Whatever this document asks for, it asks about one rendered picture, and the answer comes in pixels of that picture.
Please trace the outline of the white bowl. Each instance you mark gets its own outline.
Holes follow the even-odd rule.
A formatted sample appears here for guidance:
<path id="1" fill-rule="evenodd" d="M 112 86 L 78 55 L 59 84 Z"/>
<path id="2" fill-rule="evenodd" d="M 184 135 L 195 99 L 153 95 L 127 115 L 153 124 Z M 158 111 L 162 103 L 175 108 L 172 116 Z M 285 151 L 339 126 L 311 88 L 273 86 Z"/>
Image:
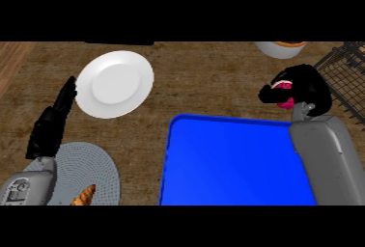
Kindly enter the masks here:
<path id="1" fill-rule="evenodd" d="M 276 59 L 291 59 L 301 52 L 305 42 L 257 41 L 255 46 L 261 53 Z"/>

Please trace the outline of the white plate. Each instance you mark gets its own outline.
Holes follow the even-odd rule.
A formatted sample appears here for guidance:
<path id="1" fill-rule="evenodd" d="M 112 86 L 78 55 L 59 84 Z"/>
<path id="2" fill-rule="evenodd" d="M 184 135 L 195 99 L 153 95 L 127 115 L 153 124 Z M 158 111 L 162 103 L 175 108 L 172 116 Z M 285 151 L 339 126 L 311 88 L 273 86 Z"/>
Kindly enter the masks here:
<path id="1" fill-rule="evenodd" d="M 127 50 L 107 52 L 78 74 L 76 105 L 94 118 L 118 118 L 141 105 L 152 85 L 153 70 L 143 55 Z"/>

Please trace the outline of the pink cupcake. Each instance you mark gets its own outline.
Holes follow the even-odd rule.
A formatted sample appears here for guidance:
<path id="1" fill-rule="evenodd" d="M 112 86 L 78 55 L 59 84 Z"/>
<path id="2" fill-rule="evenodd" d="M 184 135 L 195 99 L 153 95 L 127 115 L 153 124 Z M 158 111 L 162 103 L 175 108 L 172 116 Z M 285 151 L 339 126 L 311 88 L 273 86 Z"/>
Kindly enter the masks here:
<path id="1" fill-rule="evenodd" d="M 294 98 L 291 95 L 292 82 L 280 80 L 273 83 L 270 89 L 277 93 L 276 106 L 282 109 L 291 110 L 294 107 Z"/>

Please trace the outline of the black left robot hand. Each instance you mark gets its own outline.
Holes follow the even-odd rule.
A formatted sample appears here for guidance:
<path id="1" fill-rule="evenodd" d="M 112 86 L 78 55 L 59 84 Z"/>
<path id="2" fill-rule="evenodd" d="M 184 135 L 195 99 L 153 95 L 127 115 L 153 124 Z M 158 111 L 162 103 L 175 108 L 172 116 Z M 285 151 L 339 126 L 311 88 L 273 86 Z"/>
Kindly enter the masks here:
<path id="1" fill-rule="evenodd" d="M 54 157 L 60 148 L 65 120 L 76 96 L 75 78 L 69 77 L 54 101 L 34 123 L 25 152 L 26 159 Z"/>

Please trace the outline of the blue tray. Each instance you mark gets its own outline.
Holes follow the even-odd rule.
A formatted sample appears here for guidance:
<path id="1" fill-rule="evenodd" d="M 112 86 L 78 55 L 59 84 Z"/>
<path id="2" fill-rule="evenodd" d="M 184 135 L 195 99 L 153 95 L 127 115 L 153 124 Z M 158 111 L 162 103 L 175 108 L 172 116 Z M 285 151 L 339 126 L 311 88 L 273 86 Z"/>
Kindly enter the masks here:
<path id="1" fill-rule="evenodd" d="M 162 206 L 313 206 L 286 122 L 177 115 L 168 126 Z"/>

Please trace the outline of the orange croissant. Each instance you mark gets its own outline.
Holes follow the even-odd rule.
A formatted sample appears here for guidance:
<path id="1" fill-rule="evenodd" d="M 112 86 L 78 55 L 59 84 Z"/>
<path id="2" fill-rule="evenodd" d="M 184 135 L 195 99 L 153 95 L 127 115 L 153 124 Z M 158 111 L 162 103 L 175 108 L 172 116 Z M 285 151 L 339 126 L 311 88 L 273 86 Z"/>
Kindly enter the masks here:
<path id="1" fill-rule="evenodd" d="M 72 206 L 88 206 L 91 204 L 94 193 L 96 193 L 96 186 L 91 184 L 79 192 L 78 196 L 72 199 L 70 205 Z"/>

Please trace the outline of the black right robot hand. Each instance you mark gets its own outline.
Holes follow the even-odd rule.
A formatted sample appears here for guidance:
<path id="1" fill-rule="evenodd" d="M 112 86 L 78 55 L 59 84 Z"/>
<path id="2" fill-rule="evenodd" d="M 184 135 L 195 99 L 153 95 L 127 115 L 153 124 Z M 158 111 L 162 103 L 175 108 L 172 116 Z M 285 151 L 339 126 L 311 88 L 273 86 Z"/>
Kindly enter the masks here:
<path id="1" fill-rule="evenodd" d="M 323 115 L 332 107 L 331 92 L 325 79 L 311 65 L 301 64 L 285 68 L 273 77 L 270 83 L 264 85 L 258 92 L 261 103 L 274 103 L 277 93 L 270 89 L 274 82 L 288 80 L 292 82 L 291 95 L 294 104 L 304 102 L 313 104 L 307 115 L 317 117 Z"/>

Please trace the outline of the grey round placemat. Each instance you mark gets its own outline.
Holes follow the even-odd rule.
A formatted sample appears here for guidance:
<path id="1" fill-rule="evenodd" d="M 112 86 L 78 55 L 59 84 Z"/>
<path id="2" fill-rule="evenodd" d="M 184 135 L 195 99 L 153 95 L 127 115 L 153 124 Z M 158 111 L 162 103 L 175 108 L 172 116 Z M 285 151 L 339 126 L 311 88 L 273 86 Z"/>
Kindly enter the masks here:
<path id="1" fill-rule="evenodd" d="M 116 206 L 119 203 L 119 177 L 106 151 L 94 144 L 72 142 L 60 145 L 56 156 L 57 180 L 53 197 L 45 206 L 69 206 L 88 185 L 96 186 L 91 206 Z M 23 171 L 39 171 L 41 163 L 31 159 Z"/>

